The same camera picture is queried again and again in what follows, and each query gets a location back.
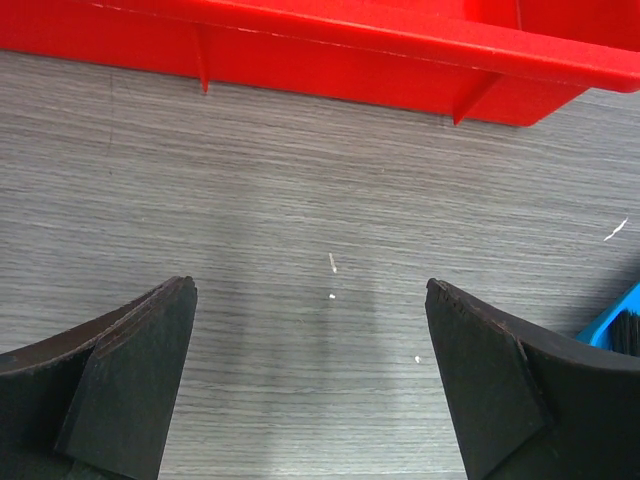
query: blue object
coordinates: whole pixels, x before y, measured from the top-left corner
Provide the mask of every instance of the blue object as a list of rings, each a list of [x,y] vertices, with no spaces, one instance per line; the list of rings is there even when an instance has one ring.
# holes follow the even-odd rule
[[[633,288],[602,312],[591,325],[578,335],[578,340],[594,347],[611,350],[609,325],[623,310],[640,313],[640,282],[636,283]]]

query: gray wood-grain floor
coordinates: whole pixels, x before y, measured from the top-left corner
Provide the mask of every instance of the gray wood-grain floor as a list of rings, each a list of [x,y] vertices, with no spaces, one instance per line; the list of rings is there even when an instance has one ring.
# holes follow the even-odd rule
[[[0,142],[0,350],[196,280],[163,479],[463,479],[427,279],[573,335],[640,277],[638,95],[456,128],[0,52]]]

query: laminate floor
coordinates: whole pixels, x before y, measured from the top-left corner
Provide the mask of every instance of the laminate floor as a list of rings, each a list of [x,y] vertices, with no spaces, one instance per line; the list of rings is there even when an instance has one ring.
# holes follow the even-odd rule
[[[196,280],[162,479],[461,480],[427,279],[574,335],[640,277],[638,95],[453,127],[0,52],[0,120],[0,350]]]

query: white debris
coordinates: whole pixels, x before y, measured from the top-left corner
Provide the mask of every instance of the white debris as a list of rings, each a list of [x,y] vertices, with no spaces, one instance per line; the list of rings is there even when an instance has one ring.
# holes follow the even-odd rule
[[[333,259],[333,253],[329,253],[329,261],[331,262],[331,270],[333,270],[333,273],[338,273],[338,267],[336,267],[336,262]]]
[[[625,218],[622,223],[620,225],[618,225],[613,232],[611,232],[611,235],[608,235],[604,241],[606,242],[607,240],[609,240],[610,238],[612,238],[616,233],[618,233],[620,230],[622,230],[624,228],[624,226],[627,224],[627,222],[629,221],[629,217]]]

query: red plastic crate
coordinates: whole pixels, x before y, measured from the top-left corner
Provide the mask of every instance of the red plastic crate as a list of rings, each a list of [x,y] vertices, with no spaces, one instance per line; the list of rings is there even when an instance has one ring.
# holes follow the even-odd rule
[[[640,0],[5,0],[0,47],[528,126],[640,89]]]

